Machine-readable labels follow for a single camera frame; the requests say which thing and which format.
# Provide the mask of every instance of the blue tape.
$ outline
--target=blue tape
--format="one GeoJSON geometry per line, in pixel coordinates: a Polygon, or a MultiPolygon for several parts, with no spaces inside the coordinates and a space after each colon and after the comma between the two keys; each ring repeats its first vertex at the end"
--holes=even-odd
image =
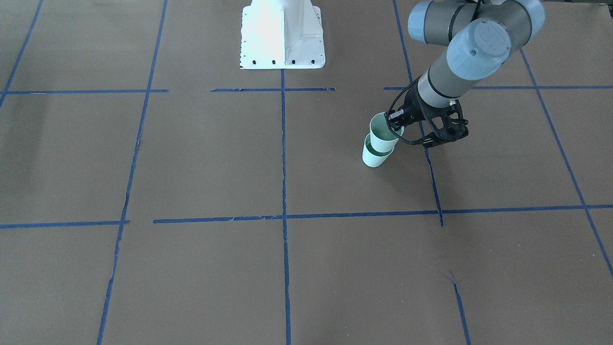
{"type": "Polygon", "coordinates": [[[558,90],[580,90],[580,89],[607,89],[613,88],[613,85],[569,85],[569,86],[539,86],[538,88],[543,89],[558,89],[558,90]]]}
{"type": "Polygon", "coordinates": [[[178,218],[178,219],[155,219],[154,224],[173,223],[209,223],[209,222],[241,222],[247,220],[274,220],[282,219],[282,215],[251,215],[246,217],[210,217],[210,218],[178,218]]]}
{"type": "Polygon", "coordinates": [[[165,93],[169,90],[167,88],[153,89],[153,90],[31,90],[31,91],[7,91],[7,95],[55,95],[55,94],[80,94],[80,93],[165,93]]]}
{"type": "Polygon", "coordinates": [[[286,122],[285,122],[285,70],[281,70],[281,146],[283,148],[283,265],[285,273],[285,335],[286,344],[292,343],[291,312],[289,302],[289,249],[287,247],[287,161],[286,161],[286,122]]]}
{"type": "Polygon", "coordinates": [[[536,84],[536,79],[534,77],[534,74],[532,73],[532,68],[530,68],[530,64],[528,63],[528,59],[526,58],[526,54],[524,53],[524,50],[520,48],[519,52],[522,54],[522,58],[524,59],[524,63],[526,65],[526,68],[528,69],[528,74],[530,75],[530,79],[532,80],[532,84],[534,84],[535,86],[536,94],[538,95],[538,98],[541,102],[541,106],[543,107],[543,111],[545,112],[545,116],[547,117],[547,121],[549,122],[549,127],[551,128],[551,132],[554,134],[555,142],[558,145],[558,148],[560,149],[560,153],[562,155],[562,158],[564,159],[564,164],[566,164],[566,168],[568,169],[568,173],[571,176],[571,180],[573,180],[573,185],[575,187],[575,190],[577,191],[577,195],[579,195],[579,200],[581,201],[581,205],[584,208],[585,216],[587,217],[588,222],[590,223],[592,232],[594,233],[594,237],[596,238],[596,241],[598,242],[598,246],[600,247],[600,252],[602,253],[603,258],[604,258],[604,262],[607,264],[607,268],[609,268],[609,274],[611,275],[611,277],[613,277],[613,265],[611,265],[611,260],[609,259],[609,256],[604,248],[602,240],[600,239],[600,235],[598,234],[596,225],[594,224],[592,220],[592,215],[590,215],[590,210],[585,203],[585,199],[583,197],[583,194],[581,193],[581,189],[579,188],[579,184],[577,183],[577,179],[575,178],[573,169],[571,168],[570,162],[568,161],[568,158],[566,157],[566,152],[564,152],[564,147],[562,147],[562,142],[560,141],[558,132],[555,130],[554,122],[551,119],[551,116],[549,115],[549,111],[547,110],[547,106],[545,105],[545,100],[543,99],[541,90],[539,90],[539,86],[536,84]]]}
{"type": "Polygon", "coordinates": [[[279,92],[280,88],[216,88],[210,92],[279,92]]]}
{"type": "MultiPolygon", "coordinates": [[[[422,136],[425,136],[424,126],[419,122],[419,131],[422,136]]],[[[445,226],[445,220],[443,219],[443,210],[441,210],[441,200],[438,197],[438,188],[436,187],[436,179],[434,178],[434,170],[432,169],[432,160],[430,160],[430,152],[424,147],[425,159],[428,162],[428,168],[430,168],[430,180],[432,182],[432,190],[434,191],[434,201],[436,203],[436,210],[438,211],[438,218],[441,222],[441,227],[445,226]]]]}
{"type": "Polygon", "coordinates": [[[63,228],[63,227],[93,227],[103,225],[119,225],[120,220],[103,222],[60,222],[60,223],[22,223],[22,224],[0,224],[0,229],[24,229],[24,228],[63,228]]]}
{"type": "MultiPolygon", "coordinates": [[[[405,55],[406,73],[409,76],[409,82],[413,82],[413,74],[411,73],[411,63],[409,62],[409,56],[406,52],[405,38],[402,34],[400,16],[398,15],[398,5],[396,4],[396,0],[392,0],[392,2],[394,3],[394,14],[396,15],[396,24],[398,26],[398,33],[400,35],[400,43],[402,44],[402,52],[405,55]]],[[[422,136],[425,136],[424,126],[421,122],[419,123],[419,130],[421,131],[422,136]]],[[[436,179],[434,177],[434,169],[432,168],[432,160],[430,159],[430,153],[428,152],[428,149],[424,148],[424,152],[425,152],[425,159],[428,162],[428,168],[430,169],[430,178],[432,180],[432,192],[434,193],[434,200],[436,202],[436,209],[438,211],[438,217],[441,222],[441,227],[443,227],[445,225],[445,221],[443,219],[443,212],[441,211],[441,201],[438,196],[438,189],[436,188],[436,179]]]]}
{"type": "Polygon", "coordinates": [[[353,218],[353,217],[384,217],[392,215],[427,215],[438,214],[438,211],[397,211],[397,212],[356,212],[356,213],[323,213],[323,214],[291,214],[288,219],[312,218],[353,218]]]}
{"type": "Polygon", "coordinates": [[[474,90],[534,90],[534,86],[475,86],[474,90]]]}
{"type": "Polygon", "coordinates": [[[296,91],[336,91],[335,87],[304,88],[215,88],[210,92],[296,92],[296,91]]]}
{"type": "Polygon", "coordinates": [[[409,75],[409,83],[413,82],[413,74],[411,73],[411,64],[409,63],[409,55],[406,52],[405,38],[402,34],[402,25],[400,24],[400,16],[398,15],[398,5],[396,0],[394,3],[394,14],[396,14],[396,24],[398,25],[398,33],[400,34],[400,43],[402,44],[402,52],[405,54],[406,72],[409,75]]]}
{"type": "MultiPolygon", "coordinates": [[[[587,205],[589,209],[613,209],[613,204],[587,205]]],[[[443,214],[475,214],[475,213],[504,213],[504,212],[542,212],[542,211],[570,211],[584,209],[582,205],[566,206],[534,206],[534,207],[500,207],[483,209],[442,209],[443,214]]],[[[393,212],[349,212],[349,213],[318,213],[318,214],[288,214],[287,219],[318,219],[318,218],[354,218],[354,217],[386,217],[403,215],[435,215],[438,210],[426,211],[393,211],[393,212]]],[[[181,218],[156,219],[154,224],[169,223],[202,223],[202,222],[238,222],[250,220],[279,220],[283,215],[251,215],[241,217],[210,217],[210,218],[181,218]]]]}
{"type": "Polygon", "coordinates": [[[589,209],[613,209],[613,205],[587,205],[589,209]]]}
{"type": "Polygon", "coordinates": [[[498,213],[498,212],[532,212],[532,211],[562,211],[583,209],[581,205],[574,206],[536,206],[536,207],[501,207],[494,209],[447,209],[444,214],[498,213]]]}
{"type": "Polygon", "coordinates": [[[460,309],[460,318],[462,320],[462,328],[464,329],[464,338],[466,339],[466,345],[470,345],[470,334],[468,333],[468,324],[466,322],[466,315],[464,314],[464,305],[462,304],[462,295],[460,294],[460,289],[458,288],[458,283],[455,280],[453,274],[449,275],[451,277],[451,281],[454,283],[455,290],[455,299],[458,302],[458,309],[460,309]]]}
{"type": "Polygon", "coordinates": [[[109,284],[107,286],[107,294],[104,299],[104,308],[102,310],[100,329],[98,331],[98,338],[96,341],[97,345],[102,345],[102,339],[104,337],[104,329],[106,327],[107,316],[109,314],[109,304],[110,304],[111,294],[113,292],[113,283],[115,281],[115,273],[117,271],[117,263],[119,259],[120,242],[121,242],[121,238],[123,237],[123,230],[124,230],[126,215],[128,213],[128,204],[130,203],[130,193],[132,190],[132,182],[134,181],[134,171],[136,170],[136,161],[139,157],[140,138],[142,137],[142,134],[143,134],[143,125],[145,123],[145,116],[147,115],[147,106],[149,103],[149,95],[150,95],[149,91],[151,90],[151,85],[153,84],[153,75],[155,72],[156,61],[158,59],[159,45],[162,39],[162,30],[164,28],[164,19],[166,18],[167,8],[168,8],[168,0],[164,0],[164,7],[162,8],[162,16],[159,22],[158,38],[156,39],[156,45],[153,51],[153,58],[151,59],[151,71],[149,72],[149,81],[147,83],[147,92],[145,93],[145,100],[143,102],[143,111],[140,114],[139,131],[136,135],[136,143],[134,145],[132,165],[130,167],[130,175],[128,177],[128,186],[126,188],[126,202],[123,206],[123,210],[121,211],[121,222],[119,224],[119,230],[117,232],[117,241],[115,242],[115,253],[113,256],[113,270],[111,273],[111,278],[109,279],[109,284]]]}
{"type": "Polygon", "coordinates": [[[26,35],[25,40],[23,41],[23,44],[21,45],[21,50],[19,51],[19,54],[17,55],[17,59],[15,60],[13,69],[10,72],[9,79],[6,82],[6,86],[4,87],[4,93],[0,97],[0,108],[4,104],[4,100],[6,99],[6,92],[10,89],[10,84],[13,83],[13,79],[15,78],[15,74],[17,73],[17,68],[19,67],[19,62],[21,62],[21,58],[23,57],[23,52],[26,51],[26,46],[28,45],[28,42],[30,41],[30,37],[32,36],[32,31],[34,31],[34,25],[36,25],[36,21],[38,20],[38,16],[40,14],[40,8],[42,7],[42,1],[43,0],[40,0],[38,6],[36,7],[36,12],[34,13],[34,17],[32,18],[32,23],[30,24],[30,29],[28,30],[28,33],[26,35]]]}

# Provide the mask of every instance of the cup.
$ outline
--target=cup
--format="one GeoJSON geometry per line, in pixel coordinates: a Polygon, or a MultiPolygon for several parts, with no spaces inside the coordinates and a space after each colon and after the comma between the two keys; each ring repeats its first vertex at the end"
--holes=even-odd
{"type": "MultiPolygon", "coordinates": [[[[401,136],[405,132],[405,128],[400,127],[400,129],[395,132],[401,136]]],[[[398,142],[398,138],[389,131],[387,122],[385,121],[385,113],[380,112],[376,114],[373,119],[370,120],[370,143],[373,149],[378,152],[388,152],[394,148],[396,142],[398,142]]]]}
{"type": "Polygon", "coordinates": [[[389,155],[392,154],[394,148],[392,147],[392,149],[387,152],[379,152],[372,147],[370,138],[371,136],[369,134],[366,136],[366,139],[364,139],[364,148],[362,149],[362,161],[364,161],[364,164],[368,165],[369,167],[376,168],[381,165],[381,163],[383,163],[383,161],[386,160],[389,155]]]}

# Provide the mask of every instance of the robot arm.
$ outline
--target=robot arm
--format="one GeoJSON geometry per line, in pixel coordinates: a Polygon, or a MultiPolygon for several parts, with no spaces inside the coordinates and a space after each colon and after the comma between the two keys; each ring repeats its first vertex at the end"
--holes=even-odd
{"type": "Polygon", "coordinates": [[[539,0],[507,0],[500,5],[419,3],[409,16],[409,34],[426,44],[447,45],[447,50],[400,93],[386,112],[392,134],[407,144],[425,147],[467,136],[468,122],[457,99],[528,43],[544,20],[539,0]],[[394,104],[405,92],[403,105],[394,112],[394,104]],[[432,132],[419,140],[407,141],[394,132],[424,120],[432,132]]]}

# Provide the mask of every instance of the plastic cup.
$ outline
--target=plastic cup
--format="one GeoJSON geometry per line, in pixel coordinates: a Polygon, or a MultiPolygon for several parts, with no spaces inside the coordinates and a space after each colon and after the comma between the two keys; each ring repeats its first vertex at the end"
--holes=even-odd
{"type": "MultiPolygon", "coordinates": [[[[396,134],[401,136],[405,132],[404,127],[400,127],[395,131],[396,134]]],[[[398,138],[396,138],[387,127],[385,121],[385,113],[380,112],[376,114],[372,120],[370,120],[370,143],[376,151],[388,152],[394,148],[398,138]]]]}
{"type": "Polygon", "coordinates": [[[362,161],[364,161],[364,164],[368,165],[369,167],[376,168],[379,165],[381,165],[381,163],[383,163],[383,161],[385,161],[389,157],[389,155],[392,154],[393,151],[394,151],[394,148],[392,148],[388,152],[379,152],[373,149],[373,147],[371,146],[370,134],[369,134],[366,136],[366,139],[364,139],[364,149],[362,150],[362,161]]]}

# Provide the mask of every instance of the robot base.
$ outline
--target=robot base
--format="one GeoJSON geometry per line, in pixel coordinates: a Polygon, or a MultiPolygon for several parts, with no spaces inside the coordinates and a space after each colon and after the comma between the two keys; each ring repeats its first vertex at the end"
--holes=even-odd
{"type": "Polygon", "coordinates": [[[242,17],[241,68],[324,67],[321,10],[310,0],[253,0],[242,17]]]}

